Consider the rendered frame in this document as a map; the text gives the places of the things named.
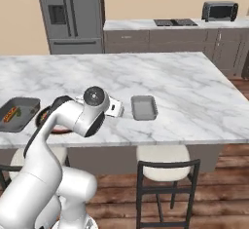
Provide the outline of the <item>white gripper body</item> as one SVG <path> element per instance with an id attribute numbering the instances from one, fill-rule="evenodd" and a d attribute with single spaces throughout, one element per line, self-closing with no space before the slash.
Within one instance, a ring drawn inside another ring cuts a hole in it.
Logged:
<path id="1" fill-rule="evenodd" d="M 109 97 L 110 105 L 105 114 L 111 117 L 122 117 L 125 111 L 123 104 L 112 97 Z"/>

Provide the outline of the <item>grey tupperware container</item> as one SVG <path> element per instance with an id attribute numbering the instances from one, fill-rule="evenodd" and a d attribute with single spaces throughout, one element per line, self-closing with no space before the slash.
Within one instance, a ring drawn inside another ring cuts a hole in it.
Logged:
<path id="1" fill-rule="evenodd" d="M 151 95 L 134 95 L 131 110 L 136 121 L 151 121 L 158 116 L 156 101 Z"/>
<path id="2" fill-rule="evenodd" d="M 21 116 L 16 115 L 8 122 L 4 122 L 4 116 L 8 111 L 16 107 L 20 108 Z M 40 109 L 40 99 L 35 97 L 13 97 L 0 107 L 0 132 L 19 133 Z"/>

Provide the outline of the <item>reddish brown cooked food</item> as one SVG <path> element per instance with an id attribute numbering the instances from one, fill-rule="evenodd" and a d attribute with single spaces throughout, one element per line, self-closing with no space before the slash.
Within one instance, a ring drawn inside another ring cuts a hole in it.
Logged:
<path id="1" fill-rule="evenodd" d="M 69 133 L 72 133 L 72 131 L 68 129 L 55 128 L 52 130 L 52 134 L 69 134 Z"/>

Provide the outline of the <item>large black plate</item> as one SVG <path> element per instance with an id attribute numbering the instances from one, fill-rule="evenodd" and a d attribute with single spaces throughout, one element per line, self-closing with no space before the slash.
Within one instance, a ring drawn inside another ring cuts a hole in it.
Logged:
<path id="1" fill-rule="evenodd" d="M 36 120 L 35 120 L 36 127 L 39 127 L 41 125 L 43 120 L 47 117 L 49 111 L 50 111 L 50 107 L 47 106 L 46 108 L 42 109 L 39 112 L 39 114 L 37 115 Z"/>

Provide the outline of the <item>grey kitchen island base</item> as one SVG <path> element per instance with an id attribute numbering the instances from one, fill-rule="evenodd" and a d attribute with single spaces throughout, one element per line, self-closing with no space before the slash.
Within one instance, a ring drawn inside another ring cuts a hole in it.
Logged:
<path id="1" fill-rule="evenodd" d="M 215 170 L 223 144 L 188 145 L 192 160 L 200 159 L 201 172 Z M 72 168 L 97 174 L 130 174 L 137 171 L 135 146 L 65 147 L 53 145 L 51 150 L 61 163 L 69 159 Z"/>

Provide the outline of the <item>grey base cupboard run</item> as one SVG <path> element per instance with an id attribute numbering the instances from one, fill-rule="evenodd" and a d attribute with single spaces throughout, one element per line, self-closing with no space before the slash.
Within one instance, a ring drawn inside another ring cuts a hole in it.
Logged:
<path id="1" fill-rule="evenodd" d="M 236 67 L 248 38 L 249 28 L 178 28 L 104 32 L 107 54 L 203 52 L 228 77 L 236 75 Z"/>

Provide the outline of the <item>grey steel fridge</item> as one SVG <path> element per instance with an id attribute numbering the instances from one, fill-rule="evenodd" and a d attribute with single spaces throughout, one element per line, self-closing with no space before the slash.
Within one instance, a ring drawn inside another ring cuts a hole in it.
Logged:
<path id="1" fill-rule="evenodd" d="M 104 0 L 40 0 L 52 55 L 101 54 Z"/>

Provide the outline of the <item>black hob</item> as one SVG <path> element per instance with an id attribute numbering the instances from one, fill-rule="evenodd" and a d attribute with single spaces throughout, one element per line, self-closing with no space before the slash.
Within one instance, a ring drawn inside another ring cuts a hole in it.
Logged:
<path id="1" fill-rule="evenodd" d="M 197 26 L 191 19 L 154 19 L 156 26 Z"/>

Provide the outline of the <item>hot dog in bun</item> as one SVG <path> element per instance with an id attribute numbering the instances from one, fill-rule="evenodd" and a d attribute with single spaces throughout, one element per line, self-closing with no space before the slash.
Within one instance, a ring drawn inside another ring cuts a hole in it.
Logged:
<path id="1" fill-rule="evenodd" d="M 4 116 L 4 122 L 8 123 L 17 113 L 18 109 L 14 106 L 8 113 Z"/>

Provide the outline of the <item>black toaster oven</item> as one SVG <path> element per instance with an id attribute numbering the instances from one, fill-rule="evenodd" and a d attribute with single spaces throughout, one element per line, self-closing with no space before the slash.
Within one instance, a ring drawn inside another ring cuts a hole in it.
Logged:
<path id="1" fill-rule="evenodd" d="M 238 4 L 232 1 L 207 1 L 203 3 L 201 18 L 209 21 L 235 21 Z"/>

